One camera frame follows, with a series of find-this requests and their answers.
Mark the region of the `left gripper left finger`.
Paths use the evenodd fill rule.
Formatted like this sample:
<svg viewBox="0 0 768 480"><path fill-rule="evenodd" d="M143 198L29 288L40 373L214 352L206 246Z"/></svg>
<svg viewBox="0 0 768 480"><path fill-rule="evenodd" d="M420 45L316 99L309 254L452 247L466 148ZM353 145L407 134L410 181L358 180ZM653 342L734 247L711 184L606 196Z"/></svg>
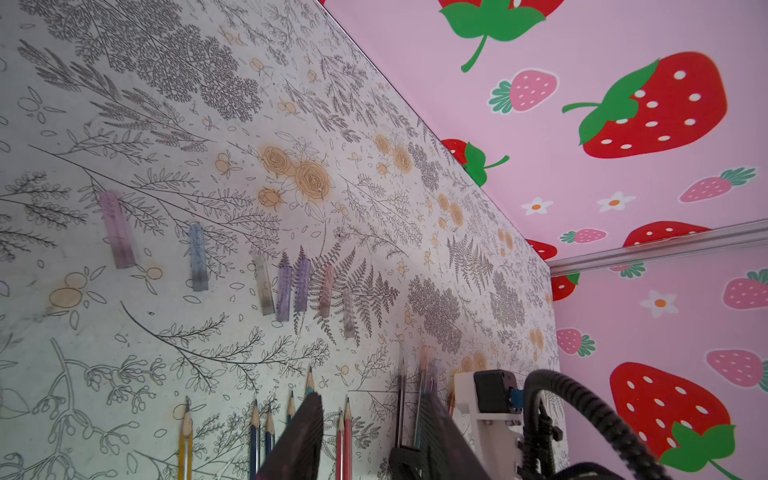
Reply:
<svg viewBox="0 0 768 480"><path fill-rule="evenodd" d="M308 394L286 430L254 474L255 480L315 480L324 432L322 397Z"/></svg>

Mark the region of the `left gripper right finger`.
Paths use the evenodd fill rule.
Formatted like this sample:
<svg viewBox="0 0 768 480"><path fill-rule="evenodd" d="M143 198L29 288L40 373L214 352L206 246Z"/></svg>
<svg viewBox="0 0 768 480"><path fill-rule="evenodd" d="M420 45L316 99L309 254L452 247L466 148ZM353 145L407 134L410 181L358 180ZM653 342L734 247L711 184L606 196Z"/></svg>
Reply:
<svg viewBox="0 0 768 480"><path fill-rule="evenodd" d="M419 430L424 479L489 479L447 409L432 392L421 396Z"/></svg>

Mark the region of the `red pencil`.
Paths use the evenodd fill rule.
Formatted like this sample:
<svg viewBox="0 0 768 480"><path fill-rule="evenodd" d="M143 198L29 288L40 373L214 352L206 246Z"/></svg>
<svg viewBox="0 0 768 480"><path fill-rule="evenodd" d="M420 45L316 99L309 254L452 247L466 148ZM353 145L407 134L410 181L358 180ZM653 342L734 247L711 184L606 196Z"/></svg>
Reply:
<svg viewBox="0 0 768 480"><path fill-rule="evenodd" d="M336 432L336 460L335 460L335 479L344 480L344 414L339 412Z"/></svg>
<svg viewBox="0 0 768 480"><path fill-rule="evenodd" d="M343 470L343 479L344 480L352 480L352 412L351 412L351 405L350 400L346 399L345 401L345 407L343 412L343 418L342 418L344 424L343 424L343 436L342 436L342 447L343 447L343 459L342 459L342 470Z"/></svg>

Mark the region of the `yellow pencil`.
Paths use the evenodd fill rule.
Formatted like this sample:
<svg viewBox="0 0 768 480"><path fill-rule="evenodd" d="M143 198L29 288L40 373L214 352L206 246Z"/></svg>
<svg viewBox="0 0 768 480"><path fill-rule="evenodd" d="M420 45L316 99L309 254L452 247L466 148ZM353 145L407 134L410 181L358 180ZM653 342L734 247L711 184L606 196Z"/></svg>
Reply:
<svg viewBox="0 0 768 480"><path fill-rule="evenodd" d="M177 461L177 479L192 479L193 463L193 421L191 417L190 404L186 403L182 416L182 423L179 436L178 461Z"/></svg>

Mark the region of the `clear blue pencil cap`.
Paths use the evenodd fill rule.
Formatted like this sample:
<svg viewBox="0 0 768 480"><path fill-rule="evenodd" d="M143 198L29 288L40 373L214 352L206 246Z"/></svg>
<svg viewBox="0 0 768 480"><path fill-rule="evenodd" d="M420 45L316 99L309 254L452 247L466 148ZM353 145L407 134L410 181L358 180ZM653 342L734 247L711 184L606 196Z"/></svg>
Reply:
<svg viewBox="0 0 768 480"><path fill-rule="evenodd" d="M208 269L204 231L198 222L192 222L189 225L189 238L192 289L195 292L207 291Z"/></svg>

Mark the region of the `clear purple pencil cap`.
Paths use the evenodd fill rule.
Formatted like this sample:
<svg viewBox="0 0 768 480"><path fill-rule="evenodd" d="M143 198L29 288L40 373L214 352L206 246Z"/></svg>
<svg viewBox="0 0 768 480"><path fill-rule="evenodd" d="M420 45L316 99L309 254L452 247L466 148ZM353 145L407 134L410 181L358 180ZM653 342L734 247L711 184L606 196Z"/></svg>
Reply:
<svg viewBox="0 0 768 480"><path fill-rule="evenodd" d="M99 198L99 205L116 268L132 268L136 264L136 260L127 230L127 223L117 195L112 191L102 192Z"/></svg>

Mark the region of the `teal green pencil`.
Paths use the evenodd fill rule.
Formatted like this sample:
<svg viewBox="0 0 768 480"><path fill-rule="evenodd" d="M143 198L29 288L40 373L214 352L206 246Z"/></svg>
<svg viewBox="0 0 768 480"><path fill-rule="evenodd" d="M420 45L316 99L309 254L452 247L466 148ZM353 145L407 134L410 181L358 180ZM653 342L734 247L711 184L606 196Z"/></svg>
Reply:
<svg viewBox="0 0 768 480"><path fill-rule="evenodd" d="M309 367L306 375L304 394L309 395L314 392L315 392L315 383L314 383L313 369L312 367Z"/></svg>

